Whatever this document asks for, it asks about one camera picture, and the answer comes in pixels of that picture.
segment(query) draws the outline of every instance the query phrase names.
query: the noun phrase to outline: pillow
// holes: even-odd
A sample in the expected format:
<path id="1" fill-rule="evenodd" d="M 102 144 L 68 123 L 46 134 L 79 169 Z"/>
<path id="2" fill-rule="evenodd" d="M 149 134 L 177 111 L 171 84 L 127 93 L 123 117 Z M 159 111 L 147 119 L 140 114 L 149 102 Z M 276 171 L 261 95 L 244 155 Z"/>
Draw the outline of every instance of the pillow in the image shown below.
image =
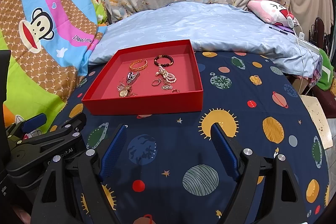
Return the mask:
<path id="1" fill-rule="evenodd" d="M 295 16 L 289 13 L 284 6 L 271 0 L 250 0 L 247 3 L 247 8 L 263 22 L 272 25 L 289 27 L 287 22 L 288 16 L 293 19 L 294 23 L 298 23 Z"/>

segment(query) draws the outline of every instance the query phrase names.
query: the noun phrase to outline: monkey face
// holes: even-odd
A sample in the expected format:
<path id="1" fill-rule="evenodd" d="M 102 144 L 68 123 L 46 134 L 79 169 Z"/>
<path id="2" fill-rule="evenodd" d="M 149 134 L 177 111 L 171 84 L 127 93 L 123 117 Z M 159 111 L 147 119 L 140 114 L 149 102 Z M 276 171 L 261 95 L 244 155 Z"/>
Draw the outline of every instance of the monkey face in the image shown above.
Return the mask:
<path id="1" fill-rule="evenodd" d="M 25 19 L 19 23 L 19 34 L 23 44 L 30 52 L 41 51 L 41 39 L 50 40 L 54 37 L 53 21 L 47 12 L 36 8 L 32 14 L 32 21 Z"/>

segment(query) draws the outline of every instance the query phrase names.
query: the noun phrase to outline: watch face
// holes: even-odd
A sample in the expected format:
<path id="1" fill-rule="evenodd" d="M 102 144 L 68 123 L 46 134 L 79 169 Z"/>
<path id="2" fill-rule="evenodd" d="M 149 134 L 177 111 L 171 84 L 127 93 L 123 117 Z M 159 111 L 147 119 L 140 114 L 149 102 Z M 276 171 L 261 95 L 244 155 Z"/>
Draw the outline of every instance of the watch face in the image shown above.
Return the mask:
<path id="1" fill-rule="evenodd" d="M 126 97 L 127 94 L 128 94 L 128 90 L 122 90 L 121 92 L 119 92 L 120 97 Z"/>

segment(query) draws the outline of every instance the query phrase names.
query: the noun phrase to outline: colorful blanket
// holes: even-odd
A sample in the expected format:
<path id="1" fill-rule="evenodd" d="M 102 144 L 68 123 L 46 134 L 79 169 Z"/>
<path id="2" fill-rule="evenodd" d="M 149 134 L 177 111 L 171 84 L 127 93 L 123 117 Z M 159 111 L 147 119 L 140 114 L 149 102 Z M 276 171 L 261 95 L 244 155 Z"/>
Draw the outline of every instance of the colorful blanket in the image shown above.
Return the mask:
<path id="1" fill-rule="evenodd" d="M 5 124 L 64 107 L 106 30 L 104 0 L 0 0 L 0 49 L 11 50 Z"/>

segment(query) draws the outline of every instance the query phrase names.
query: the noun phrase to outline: blue gripper pad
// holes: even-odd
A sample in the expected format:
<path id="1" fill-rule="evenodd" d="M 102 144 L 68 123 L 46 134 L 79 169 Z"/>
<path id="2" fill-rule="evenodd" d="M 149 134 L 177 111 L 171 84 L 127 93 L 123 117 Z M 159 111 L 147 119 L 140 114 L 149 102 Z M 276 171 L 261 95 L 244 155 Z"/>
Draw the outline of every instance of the blue gripper pad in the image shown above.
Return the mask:
<path id="1" fill-rule="evenodd" d="M 31 131 L 41 127 L 47 122 L 47 116 L 44 113 L 36 115 L 26 120 L 22 126 L 22 132 L 31 133 Z"/>
<path id="2" fill-rule="evenodd" d="M 238 181 L 240 178 L 240 174 L 238 172 L 238 159 L 233 153 L 229 143 L 222 135 L 221 126 L 214 123 L 211 126 L 210 134 L 213 145 L 218 153 L 220 160 L 222 161 L 227 175 L 229 177 L 232 177 L 234 181 Z"/>
<path id="3" fill-rule="evenodd" d="M 108 177 L 112 173 L 120 153 L 126 143 L 126 140 L 126 126 L 121 126 L 110 146 L 107 148 L 106 153 L 101 159 L 101 168 L 99 172 L 99 177 L 101 180 L 104 180 L 104 178 Z"/>

